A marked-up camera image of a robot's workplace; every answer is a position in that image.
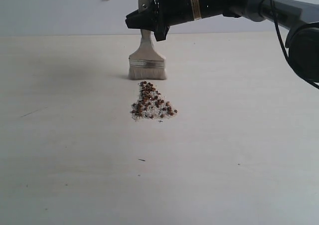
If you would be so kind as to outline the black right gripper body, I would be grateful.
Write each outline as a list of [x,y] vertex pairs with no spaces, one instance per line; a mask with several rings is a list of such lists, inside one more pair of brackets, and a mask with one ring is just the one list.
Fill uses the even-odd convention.
[[155,0],[159,6],[159,30],[154,32],[156,41],[166,40],[171,26],[193,21],[190,0]]

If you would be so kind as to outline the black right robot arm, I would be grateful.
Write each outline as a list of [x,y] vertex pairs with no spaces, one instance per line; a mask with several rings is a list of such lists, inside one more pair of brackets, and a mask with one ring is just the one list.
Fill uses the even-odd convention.
[[173,25],[209,18],[244,17],[272,21],[288,30],[279,43],[294,73],[314,87],[319,85],[319,7],[297,0],[140,0],[140,9],[128,14],[130,29],[146,29],[157,41],[166,39]]

